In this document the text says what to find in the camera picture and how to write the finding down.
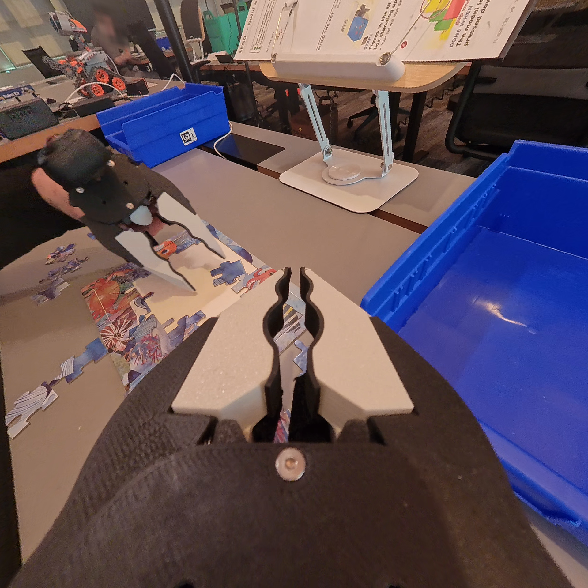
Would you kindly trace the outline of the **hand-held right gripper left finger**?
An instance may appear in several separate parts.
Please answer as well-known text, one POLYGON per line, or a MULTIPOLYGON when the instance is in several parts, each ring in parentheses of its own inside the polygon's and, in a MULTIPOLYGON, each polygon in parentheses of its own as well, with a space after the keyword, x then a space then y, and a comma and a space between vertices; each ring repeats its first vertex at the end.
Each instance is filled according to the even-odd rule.
POLYGON ((277 422, 283 391, 275 337, 291 274, 277 270, 218 316, 172 402, 175 413, 235 420, 247 434, 262 420, 277 422))

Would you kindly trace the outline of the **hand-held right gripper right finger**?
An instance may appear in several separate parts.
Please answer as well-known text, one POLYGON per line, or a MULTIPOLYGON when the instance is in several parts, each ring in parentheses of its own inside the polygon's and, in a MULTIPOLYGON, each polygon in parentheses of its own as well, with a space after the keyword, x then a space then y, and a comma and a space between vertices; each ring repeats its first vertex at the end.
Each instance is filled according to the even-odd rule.
POLYGON ((305 401, 334 433, 352 420, 406 415, 411 400, 371 317, 317 273, 300 269, 307 349, 305 401))

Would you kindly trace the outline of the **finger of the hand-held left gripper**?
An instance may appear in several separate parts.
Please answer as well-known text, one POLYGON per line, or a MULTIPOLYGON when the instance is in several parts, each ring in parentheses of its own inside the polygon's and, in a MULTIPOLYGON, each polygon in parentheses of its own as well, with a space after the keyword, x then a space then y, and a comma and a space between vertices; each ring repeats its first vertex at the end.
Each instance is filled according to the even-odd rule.
POLYGON ((167 260, 157 255, 144 233, 122 231, 120 234, 116 235, 115 239, 151 274, 165 279, 176 287, 196 292, 195 288, 184 278, 183 275, 176 272, 167 260))
POLYGON ((216 253, 220 258, 226 257, 219 242, 183 195, 161 193, 158 196, 158 217, 167 224, 181 226, 191 237, 204 243, 209 251, 216 253))

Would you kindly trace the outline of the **dark blue puzzle piece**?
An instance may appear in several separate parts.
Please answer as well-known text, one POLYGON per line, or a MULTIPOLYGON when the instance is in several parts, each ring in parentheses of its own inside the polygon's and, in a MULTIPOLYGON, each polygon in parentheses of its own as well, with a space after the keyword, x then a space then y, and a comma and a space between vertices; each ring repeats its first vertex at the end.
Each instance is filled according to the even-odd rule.
POLYGON ((249 265, 244 265, 240 259, 223 261, 217 268, 210 271, 213 286, 234 285, 242 276, 249 273, 251 269, 249 265))

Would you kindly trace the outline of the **sea animal jigsaw puzzle tray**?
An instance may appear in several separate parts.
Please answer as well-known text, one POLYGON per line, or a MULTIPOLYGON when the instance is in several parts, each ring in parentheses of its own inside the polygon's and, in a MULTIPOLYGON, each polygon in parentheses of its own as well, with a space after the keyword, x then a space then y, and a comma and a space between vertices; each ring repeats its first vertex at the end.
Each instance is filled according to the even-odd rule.
POLYGON ((203 222, 223 248, 224 259, 185 230, 155 247, 196 292, 177 288, 131 263, 81 289, 126 393, 205 321, 216 318, 276 272, 212 224, 203 222), (249 265, 250 272, 234 285, 214 287, 210 271, 223 261, 237 259, 249 265))

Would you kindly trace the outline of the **person's left forearm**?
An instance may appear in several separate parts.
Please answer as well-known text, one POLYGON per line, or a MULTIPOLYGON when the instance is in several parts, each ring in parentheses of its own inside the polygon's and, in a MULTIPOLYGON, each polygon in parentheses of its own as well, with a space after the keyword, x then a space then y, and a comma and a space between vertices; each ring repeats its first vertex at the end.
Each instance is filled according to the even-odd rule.
POLYGON ((49 240, 83 226, 45 202, 31 181, 30 160, 1 164, 1 269, 49 240))

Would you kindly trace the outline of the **person's left hand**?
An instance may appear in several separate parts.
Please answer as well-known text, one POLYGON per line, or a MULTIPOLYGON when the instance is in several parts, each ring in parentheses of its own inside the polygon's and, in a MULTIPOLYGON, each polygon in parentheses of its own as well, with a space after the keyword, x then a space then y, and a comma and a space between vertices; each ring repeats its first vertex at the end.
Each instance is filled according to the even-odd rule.
POLYGON ((48 177, 42 168, 32 172, 31 181, 40 197, 50 206, 78 221, 84 217, 82 209, 70 204, 68 191, 48 177))

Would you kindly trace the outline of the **labelled blue plastic bin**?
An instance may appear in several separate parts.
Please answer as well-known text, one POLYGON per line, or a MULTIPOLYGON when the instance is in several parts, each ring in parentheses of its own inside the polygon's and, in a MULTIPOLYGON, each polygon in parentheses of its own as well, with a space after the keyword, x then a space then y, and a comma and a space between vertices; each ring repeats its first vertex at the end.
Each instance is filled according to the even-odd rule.
POLYGON ((108 143, 149 168, 231 131, 221 86, 185 84, 97 113, 108 143))

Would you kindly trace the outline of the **black case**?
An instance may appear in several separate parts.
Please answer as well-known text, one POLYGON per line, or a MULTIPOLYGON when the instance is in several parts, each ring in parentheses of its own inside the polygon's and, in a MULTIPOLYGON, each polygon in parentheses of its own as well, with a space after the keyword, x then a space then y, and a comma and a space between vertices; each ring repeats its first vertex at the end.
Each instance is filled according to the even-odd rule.
POLYGON ((1 135, 15 140, 51 128, 58 119, 42 98, 1 108, 1 135))

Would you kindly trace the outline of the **orange grey toy robot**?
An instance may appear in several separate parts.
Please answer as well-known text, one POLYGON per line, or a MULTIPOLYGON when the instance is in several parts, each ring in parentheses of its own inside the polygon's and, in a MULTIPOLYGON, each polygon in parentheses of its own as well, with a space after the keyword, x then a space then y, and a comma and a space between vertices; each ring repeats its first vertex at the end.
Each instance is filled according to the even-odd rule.
POLYGON ((61 59, 44 56, 42 61, 72 80, 75 92, 83 98, 100 98, 109 91, 126 96, 126 82, 114 61, 103 49, 90 47, 85 42, 87 29, 68 12, 53 11, 48 17, 54 30, 61 36, 73 38, 81 51, 61 59))

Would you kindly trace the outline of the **large blue plastic bin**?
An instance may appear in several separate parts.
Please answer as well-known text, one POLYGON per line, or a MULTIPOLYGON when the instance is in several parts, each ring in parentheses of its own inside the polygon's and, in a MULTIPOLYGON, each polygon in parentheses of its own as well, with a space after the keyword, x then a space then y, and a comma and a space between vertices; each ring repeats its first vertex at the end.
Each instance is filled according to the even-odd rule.
POLYGON ((587 544, 587 148, 517 141, 365 294, 518 498, 587 544))

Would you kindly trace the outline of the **white blue striped puzzle piece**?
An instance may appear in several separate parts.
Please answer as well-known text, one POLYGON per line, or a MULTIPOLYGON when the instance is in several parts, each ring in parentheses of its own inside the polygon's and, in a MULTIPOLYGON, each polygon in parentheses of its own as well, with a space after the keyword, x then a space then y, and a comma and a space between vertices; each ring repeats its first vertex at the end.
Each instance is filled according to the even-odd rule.
POLYGON ((5 416, 5 424, 10 439, 17 437, 28 425, 30 418, 39 410, 47 409, 57 398, 54 385, 59 380, 43 382, 32 391, 21 395, 5 416))

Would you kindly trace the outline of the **green tote bag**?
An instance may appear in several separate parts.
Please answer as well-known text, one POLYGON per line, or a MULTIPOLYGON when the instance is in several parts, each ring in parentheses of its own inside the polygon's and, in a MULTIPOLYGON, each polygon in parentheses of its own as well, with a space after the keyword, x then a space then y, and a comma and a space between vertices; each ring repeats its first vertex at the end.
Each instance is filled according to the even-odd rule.
POLYGON ((234 11, 214 17, 211 11, 204 11, 203 22, 210 41, 209 53, 225 51, 235 55, 239 46, 239 30, 234 11))

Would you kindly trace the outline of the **printed instruction sheet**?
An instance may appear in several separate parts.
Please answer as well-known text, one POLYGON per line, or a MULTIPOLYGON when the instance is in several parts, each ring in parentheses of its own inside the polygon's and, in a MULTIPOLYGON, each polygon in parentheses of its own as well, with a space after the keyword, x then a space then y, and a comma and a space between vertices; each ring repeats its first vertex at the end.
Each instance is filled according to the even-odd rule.
POLYGON ((506 55, 535 1, 252 1, 236 58, 390 53, 403 62, 506 55))

